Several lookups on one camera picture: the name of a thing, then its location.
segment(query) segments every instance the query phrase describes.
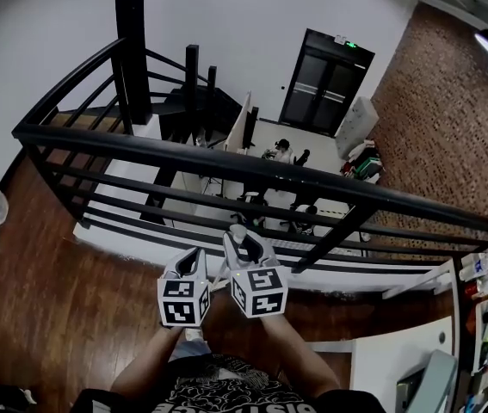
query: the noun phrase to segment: floor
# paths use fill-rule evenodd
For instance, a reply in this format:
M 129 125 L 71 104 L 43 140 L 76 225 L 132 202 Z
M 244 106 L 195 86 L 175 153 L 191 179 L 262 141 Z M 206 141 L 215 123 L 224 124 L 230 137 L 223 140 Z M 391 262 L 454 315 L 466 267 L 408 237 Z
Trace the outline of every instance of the floor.
M 65 412 L 85 387 L 107 389 L 158 328 L 160 270 L 78 244 L 74 221 L 25 160 L 5 192 L 0 228 L 0 384 L 30 388 L 37 411 Z M 260 322 L 226 293 L 204 324 L 214 352 L 236 354 L 273 375 L 278 360 Z M 286 314 L 307 341 L 351 339 L 446 317 L 449 293 L 388 301 L 290 292 Z M 345 379 L 347 357 L 334 368 Z

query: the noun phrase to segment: black door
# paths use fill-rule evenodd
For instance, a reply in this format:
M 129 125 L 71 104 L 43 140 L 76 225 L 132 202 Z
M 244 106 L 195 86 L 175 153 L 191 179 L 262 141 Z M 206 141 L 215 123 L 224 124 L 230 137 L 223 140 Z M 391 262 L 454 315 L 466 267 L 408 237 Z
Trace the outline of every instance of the black door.
M 334 135 L 355 98 L 374 54 L 334 43 L 307 29 L 280 121 Z

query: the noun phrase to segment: glass door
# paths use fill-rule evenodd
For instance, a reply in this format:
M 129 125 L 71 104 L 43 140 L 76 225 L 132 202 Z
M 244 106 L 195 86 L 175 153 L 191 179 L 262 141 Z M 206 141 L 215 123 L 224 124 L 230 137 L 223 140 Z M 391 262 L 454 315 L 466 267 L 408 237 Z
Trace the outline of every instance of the glass door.
M 347 97 L 355 94 L 356 77 L 356 70 L 351 69 L 349 65 L 334 63 L 330 80 L 311 120 L 312 129 L 321 133 L 337 130 L 347 113 L 349 102 L 352 102 Z
M 325 59 L 305 55 L 292 92 L 287 100 L 283 120 L 296 126 L 303 126 L 310 121 L 315 100 L 322 95 L 321 83 L 329 68 Z

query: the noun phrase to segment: black office chair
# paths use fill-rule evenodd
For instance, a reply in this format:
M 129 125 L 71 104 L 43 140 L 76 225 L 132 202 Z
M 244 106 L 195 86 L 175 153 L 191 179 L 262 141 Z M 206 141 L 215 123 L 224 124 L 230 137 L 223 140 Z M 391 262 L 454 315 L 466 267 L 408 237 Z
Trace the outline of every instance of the black office chair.
M 310 155 L 311 155 L 310 150 L 303 151 L 303 154 L 300 156 L 299 159 L 297 157 L 293 158 L 293 165 L 298 165 L 298 166 L 302 167 L 303 165 L 306 164 L 306 161 L 309 160 Z

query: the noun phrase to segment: door frame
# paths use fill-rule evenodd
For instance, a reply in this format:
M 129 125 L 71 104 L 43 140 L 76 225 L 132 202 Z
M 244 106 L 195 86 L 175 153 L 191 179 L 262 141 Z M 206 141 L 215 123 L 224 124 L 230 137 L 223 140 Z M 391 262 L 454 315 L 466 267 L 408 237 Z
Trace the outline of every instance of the door frame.
M 328 35 L 328 34 L 323 34 L 321 32 L 315 31 L 313 29 L 307 29 L 305 32 L 305 36 L 303 38 L 303 42 L 301 43 L 301 48 L 300 48 L 300 53 L 297 58 L 297 62 L 295 63 L 295 67 L 293 68 L 293 75 L 291 82 L 287 88 L 287 93 L 286 93 L 286 99 L 284 100 L 284 104 L 282 106 L 281 112 L 280 112 L 280 118 L 278 119 L 278 122 L 287 126 L 299 128 L 301 130 L 306 130 L 308 132 L 313 132 L 313 133 L 319 133 L 319 134 L 327 134 L 329 136 L 334 136 L 337 129 L 343 122 L 343 119 L 346 115 L 346 113 L 349 111 L 350 104 L 351 102 L 355 99 L 356 93 L 358 92 L 358 89 L 360 88 L 362 81 L 364 80 L 364 77 L 366 76 L 366 73 L 368 72 L 369 66 L 372 62 L 372 59 L 374 59 L 374 53 L 367 51 L 366 49 L 360 49 L 360 55 L 361 59 L 356 59 L 353 60 L 347 56 L 343 55 L 338 55 L 336 53 L 330 53 L 327 51 L 323 51 L 320 49 L 317 49 L 312 46 L 308 46 L 306 44 L 308 38 L 310 35 L 317 35 L 320 37 L 323 37 L 327 40 L 334 41 L 335 37 Z M 297 76 L 299 75 L 300 72 L 300 67 L 303 64 L 303 60 L 306 55 L 318 58 L 318 59 L 325 59 L 327 61 L 327 66 L 324 69 L 324 73 L 322 77 L 320 78 L 320 82 L 318 83 L 318 89 L 317 93 L 314 96 L 314 98 L 311 101 L 311 105 L 308 107 L 306 113 L 305 113 L 305 120 L 303 122 L 293 122 L 290 120 L 286 119 L 286 111 L 287 111 L 287 106 L 289 104 L 289 100 L 291 97 L 291 94 L 293 93 L 293 90 L 295 88 L 295 84 L 297 83 Z M 357 70 L 356 72 L 353 73 L 353 79 L 351 80 L 350 84 L 350 91 L 349 93 L 351 95 L 348 95 L 345 97 L 345 100 L 343 101 L 342 105 L 342 112 L 344 112 L 340 118 L 334 117 L 334 120 L 330 126 L 330 129 L 326 130 L 323 128 L 318 128 L 312 125 L 312 119 L 313 115 L 316 114 L 318 111 L 318 106 L 320 102 L 322 101 L 322 98 L 325 95 L 325 92 L 327 90 L 327 85 L 330 82 L 331 74 L 333 70 L 336 68 L 337 65 L 342 65 L 344 67 L 353 67 L 356 66 L 360 70 Z

